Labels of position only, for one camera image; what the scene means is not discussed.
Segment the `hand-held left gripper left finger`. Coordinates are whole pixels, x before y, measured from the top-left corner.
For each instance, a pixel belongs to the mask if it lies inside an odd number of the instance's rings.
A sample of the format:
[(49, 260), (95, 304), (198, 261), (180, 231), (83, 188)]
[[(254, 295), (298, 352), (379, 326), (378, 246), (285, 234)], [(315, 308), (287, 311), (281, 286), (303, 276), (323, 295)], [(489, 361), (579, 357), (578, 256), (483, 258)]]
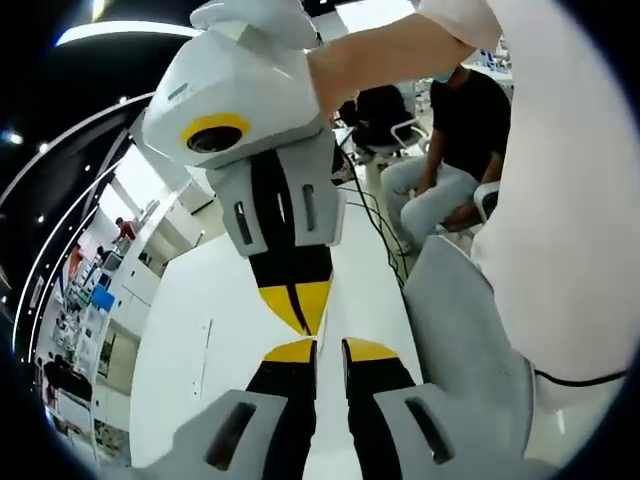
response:
[(316, 429), (317, 341), (265, 355), (244, 390), (230, 390), (179, 427), (170, 451), (134, 479), (301, 479)]

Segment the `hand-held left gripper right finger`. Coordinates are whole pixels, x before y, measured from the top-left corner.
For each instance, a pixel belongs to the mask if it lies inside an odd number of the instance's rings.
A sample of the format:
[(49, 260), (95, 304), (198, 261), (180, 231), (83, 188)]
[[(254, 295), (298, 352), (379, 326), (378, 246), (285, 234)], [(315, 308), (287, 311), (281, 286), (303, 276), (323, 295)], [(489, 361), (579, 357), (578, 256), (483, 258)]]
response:
[(398, 354), (342, 340), (348, 424), (364, 479), (481, 479), (482, 424), (473, 405), (416, 384)]

